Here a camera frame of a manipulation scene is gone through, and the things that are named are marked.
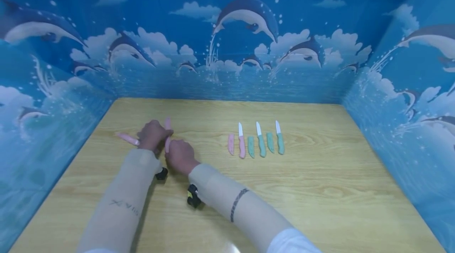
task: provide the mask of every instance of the blue backdrop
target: blue backdrop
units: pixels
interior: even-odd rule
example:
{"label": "blue backdrop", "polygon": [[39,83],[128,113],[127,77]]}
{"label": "blue backdrop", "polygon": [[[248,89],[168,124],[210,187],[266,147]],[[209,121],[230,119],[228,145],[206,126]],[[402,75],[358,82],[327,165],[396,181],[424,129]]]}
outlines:
{"label": "blue backdrop", "polygon": [[0,9],[0,252],[118,97],[343,104],[455,252],[452,0],[1,0]]}

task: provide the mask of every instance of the pink sheath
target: pink sheath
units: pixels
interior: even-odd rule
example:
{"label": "pink sheath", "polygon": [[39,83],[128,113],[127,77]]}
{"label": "pink sheath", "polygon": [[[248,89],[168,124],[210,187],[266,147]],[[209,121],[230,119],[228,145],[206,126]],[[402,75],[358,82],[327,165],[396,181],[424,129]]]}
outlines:
{"label": "pink sheath", "polygon": [[126,133],[116,133],[116,135],[123,140],[126,140],[127,142],[131,143],[132,145],[138,146],[139,141],[135,139],[134,137],[130,136],[129,134]]}
{"label": "pink sheath", "polygon": [[[164,128],[166,130],[170,130],[171,129],[171,118],[166,118],[166,121],[164,123]],[[166,142],[164,143],[164,151],[166,153],[169,152],[169,144],[171,143],[171,138],[170,137],[167,137],[166,138]]]}
{"label": "pink sheath", "polygon": [[231,155],[234,155],[234,134],[230,133],[227,139],[227,149]]}
{"label": "pink sheath", "polygon": [[240,154],[239,154],[239,157],[240,158],[245,158],[245,139],[243,138],[243,136],[239,137],[239,146],[240,146]]}

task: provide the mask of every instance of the beige arm sleeve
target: beige arm sleeve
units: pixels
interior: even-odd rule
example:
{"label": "beige arm sleeve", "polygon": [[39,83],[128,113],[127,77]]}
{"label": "beige arm sleeve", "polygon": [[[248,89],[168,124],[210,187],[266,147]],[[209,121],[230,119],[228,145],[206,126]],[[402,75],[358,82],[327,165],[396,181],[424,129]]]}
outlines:
{"label": "beige arm sleeve", "polygon": [[207,164],[195,167],[189,175],[197,196],[234,223],[260,253],[266,253],[273,238],[293,228],[278,211],[242,184]]}
{"label": "beige arm sleeve", "polygon": [[161,170],[153,152],[132,149],[96,206],[76,253],[93,249],[129,253],[150,184]]}

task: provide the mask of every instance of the wood grain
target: wood grain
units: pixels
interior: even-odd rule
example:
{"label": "wood grain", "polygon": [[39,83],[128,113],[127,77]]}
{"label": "wood grain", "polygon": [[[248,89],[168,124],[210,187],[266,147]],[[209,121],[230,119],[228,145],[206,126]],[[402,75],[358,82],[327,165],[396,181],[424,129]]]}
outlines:
{"label": "wood grain", "polygon": [[[134,135],[167,116],[174,139],[187,140],[200,161],[254,190],[323,252],[444,252],[342,106],[134,98],[113,104],[11,252],[73,252],[131,149],[114,133]],[[237,123],[257,142],[255,122],[265,134],[275,132],[275,120],[285,154],[241,160]],[[233,156],[229,133],[236,133]],[[150,188],[133,252],[255,252],[215,211],[189,208],[187,187],[185,178],[170,175]]]}

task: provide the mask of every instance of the green handle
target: green handle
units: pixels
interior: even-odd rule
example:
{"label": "green handle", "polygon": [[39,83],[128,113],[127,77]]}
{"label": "green handle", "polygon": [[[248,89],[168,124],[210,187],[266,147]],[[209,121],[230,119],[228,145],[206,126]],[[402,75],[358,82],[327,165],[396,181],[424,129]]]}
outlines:
{"label": "green handle", "polygon": [[261,157],[265,157],[265,155],[267,154],[267,152],[265,151],[264,138],[263,138],[262,135],[259,135],[259,136],[258,136],[258,139],[259,139],[259,150],[261,151],[261,152],[260,152],[260,155],[261,155]]}
{"label": "green handle", "polygon": [[283,135],[281,133],[276,134],[278,137],[278,153],[283,155],[284,154],[284,141]]}
{"label": "green handle", "polygon": [[273,134],[267,133],[267,146],[271,153],[275,153],[275,146],[273,145]]}
{"label": "green handle", "polygon": [[248,153],[254,158],[254,137],[248,137]]}

